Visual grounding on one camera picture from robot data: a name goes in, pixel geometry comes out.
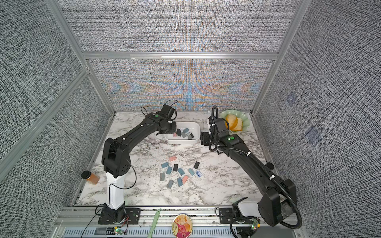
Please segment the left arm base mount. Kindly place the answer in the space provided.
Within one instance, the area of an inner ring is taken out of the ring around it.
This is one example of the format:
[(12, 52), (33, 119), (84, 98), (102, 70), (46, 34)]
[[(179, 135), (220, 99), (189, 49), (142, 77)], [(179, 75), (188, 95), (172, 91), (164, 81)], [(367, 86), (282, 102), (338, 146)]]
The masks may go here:
[(103, 208), (98, 220), (99, 225), (137, 225), (141, 214), (140, 208)]

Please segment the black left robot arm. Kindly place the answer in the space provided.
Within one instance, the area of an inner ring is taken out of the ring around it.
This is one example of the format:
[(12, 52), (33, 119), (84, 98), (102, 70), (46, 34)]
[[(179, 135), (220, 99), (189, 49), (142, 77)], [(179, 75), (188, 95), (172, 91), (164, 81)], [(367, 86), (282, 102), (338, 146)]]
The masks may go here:
[(125, 175), (134, 169), (130, 153), (146, 137), (157, 134), (173, 134), (177, 130), (174, 120), (177, 111), (173, 108), (162, 109), (156, 113), (149, 113), (137, 126), (124, 135), (104, 143), (102, 165), (107, 179), (107, 202), (104, 204), (102, 216), (113, 223), (121, 223), (125, 218), (124, 191), (134, 185), (125, 186)]

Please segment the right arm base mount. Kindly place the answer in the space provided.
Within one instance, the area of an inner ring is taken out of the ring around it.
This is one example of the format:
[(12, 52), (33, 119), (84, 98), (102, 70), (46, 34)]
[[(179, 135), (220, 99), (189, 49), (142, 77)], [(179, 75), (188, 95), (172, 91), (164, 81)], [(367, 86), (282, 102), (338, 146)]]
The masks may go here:
[(215, 209), (215, 213), (219, 218), (221, 224), (229, 224), (233, 219), (241, 216), (239, 212), (236, 212), (233, 207), (218, 207)]

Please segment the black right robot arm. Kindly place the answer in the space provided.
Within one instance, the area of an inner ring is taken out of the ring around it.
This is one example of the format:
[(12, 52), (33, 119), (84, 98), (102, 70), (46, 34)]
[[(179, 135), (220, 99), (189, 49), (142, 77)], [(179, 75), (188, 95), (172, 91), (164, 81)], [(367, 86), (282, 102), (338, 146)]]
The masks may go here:
[(282, 179), (263, 164), (236, 134), (219, 138), (202, 132), (201, 145), (215, 146), (215, 151), (224, 153), (240, 165), (254, 181), (262, 194), (258, 211), (270, 226), (281, 224), (290, 229), (299, 229), (303, 221), (297, 206), (296, 186), (290, 179)]

